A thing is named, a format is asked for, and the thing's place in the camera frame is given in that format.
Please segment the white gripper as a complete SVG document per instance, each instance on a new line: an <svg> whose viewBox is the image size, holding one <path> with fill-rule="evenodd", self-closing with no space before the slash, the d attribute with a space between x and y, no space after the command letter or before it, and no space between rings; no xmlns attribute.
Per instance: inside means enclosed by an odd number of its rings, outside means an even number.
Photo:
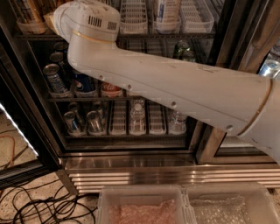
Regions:
<svg viewBox="0 0 280 224"><path fill-rule="evenodd" d="M120 19L118 10L97 0L73 0L44 15L49 29L67 42L74 33L115 42Z"/></svg>

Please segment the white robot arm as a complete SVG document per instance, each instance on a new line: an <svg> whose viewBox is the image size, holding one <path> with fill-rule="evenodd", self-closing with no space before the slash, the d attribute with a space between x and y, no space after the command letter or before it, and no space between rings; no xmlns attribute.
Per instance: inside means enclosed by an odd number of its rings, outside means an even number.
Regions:
<svg viewBox="0 0 280 224"><path fill-rule="evenodd" d="M62 4L53 23L75 70L224 130L280 163L279 80L120 49L120 14L96 0Z"/></svg>

